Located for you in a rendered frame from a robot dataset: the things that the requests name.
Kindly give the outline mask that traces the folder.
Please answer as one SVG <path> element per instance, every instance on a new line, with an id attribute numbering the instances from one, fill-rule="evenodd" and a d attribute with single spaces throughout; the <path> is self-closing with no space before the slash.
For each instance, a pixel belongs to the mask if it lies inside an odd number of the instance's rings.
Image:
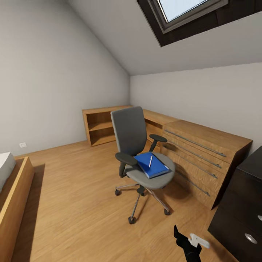
<path id="1" fill-rule="evenodd" d="M 152 152 L 138 154 L 137 156 L 134 156 L 134 158 L 138 160 L 138 165 L 149 179 L 169 172 L 169 168 L 164 165 L 163 162 L 161 162 Z"/>

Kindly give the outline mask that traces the swivel chair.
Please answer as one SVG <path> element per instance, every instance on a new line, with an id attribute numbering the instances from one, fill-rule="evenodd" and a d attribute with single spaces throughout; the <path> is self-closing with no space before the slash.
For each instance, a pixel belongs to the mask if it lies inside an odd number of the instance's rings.
<path id="1" fill-rule="evenodd" d="M 162 136 L 156 134 L 149 135 L 150 138 L 154 139 L 149 152 L 152 152 L 161 162 L 163 162 L 163 164 L 169 168 L 169 172 L 149 179 L 138 165 L 138 160 L 134 158 L 134 156 L 137 156 L 144 150 L 147 141 L 147 131 L 143 111 L 144 110 L 140 106 L 132 106 L 115 110 L 110 113 L 118 147 L 118 152 L 115 154 L 115 157 L 120 161 L 120 178 L 127 176 L 136 182 L 136 184 L 116 187 L 115 195 L 120 194 L 118 189 L 139 187 L 139 189 L 137 189 L 139 195 L 132 215 L 128 218 L 129 224 L 134 223 L 134 213 L 140 195 L 144 196 L 145 189 L 147 189 L 147 191 L 149 191 L 155 199 L 163 205 L 165 208 L 164 214 L 170 214 L 169 208 L 151 190 L 158 190 L 165 187 L 172 180 L 175 174 L 174 162 L 163 154 L 153 152 L 158 141 L 163 143 L 167 142 L 167 139 Z"/>

